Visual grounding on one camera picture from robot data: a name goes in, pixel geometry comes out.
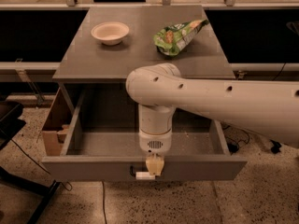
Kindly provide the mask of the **white gripper with vent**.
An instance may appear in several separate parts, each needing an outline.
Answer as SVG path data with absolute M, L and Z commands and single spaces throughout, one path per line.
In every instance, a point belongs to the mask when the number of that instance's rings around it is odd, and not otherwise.
M 140 148 L 147 153 L 156 153 L 146 158 L 146 167 L 151 175 L 160 176 L 164 168 L 164 158 L 157 154 L 169 151 L 172 142 L 172 132 L 163 134 L 148 134 L 139 131 Z

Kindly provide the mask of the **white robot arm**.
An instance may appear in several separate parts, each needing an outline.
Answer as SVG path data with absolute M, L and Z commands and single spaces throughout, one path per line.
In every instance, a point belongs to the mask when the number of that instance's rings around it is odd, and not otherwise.
M 171 143 L 176 109 L 224 121 L 291 147 L 299 146 L 299 96 L 296 82 L 185 79 L 176 66 L 140 67 L 126 79 L 138 103 L 139 139 Z

